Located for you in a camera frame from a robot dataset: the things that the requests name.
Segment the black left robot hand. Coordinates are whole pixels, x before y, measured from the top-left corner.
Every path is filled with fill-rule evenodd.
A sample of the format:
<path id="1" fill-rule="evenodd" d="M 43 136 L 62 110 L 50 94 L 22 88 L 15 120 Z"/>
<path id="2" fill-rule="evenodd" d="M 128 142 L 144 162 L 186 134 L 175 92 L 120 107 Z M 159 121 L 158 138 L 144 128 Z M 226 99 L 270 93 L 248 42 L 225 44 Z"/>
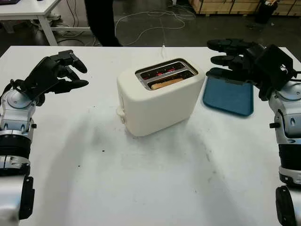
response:
<path id="1" fill-rule="evenodd" d="M 89 82 L 80 79 L 71 67 L 87 73 L 86 66 L 72 50 L 45 57 L 24 80 L 21 90 L 34 100 L 49 92 L 66 93 L 88 85 Z"/>

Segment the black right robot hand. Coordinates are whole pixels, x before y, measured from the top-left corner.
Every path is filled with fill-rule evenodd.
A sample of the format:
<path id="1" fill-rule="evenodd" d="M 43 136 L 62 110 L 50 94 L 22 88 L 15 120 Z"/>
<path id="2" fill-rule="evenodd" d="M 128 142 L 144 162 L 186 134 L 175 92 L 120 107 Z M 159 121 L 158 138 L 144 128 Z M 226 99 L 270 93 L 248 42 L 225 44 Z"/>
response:
<path id="1" fill-rule="evenodd" d="M 209 40 L 207 47 L 223 56 L 214 56 L 211 62 L 218 67 L 207 71 L 208 77 L 230 83 L 250 83 L 255 87 L 281 90 L 297 72 L 293 60 L 276 45 L 267 47 L 243 39 Z"/>

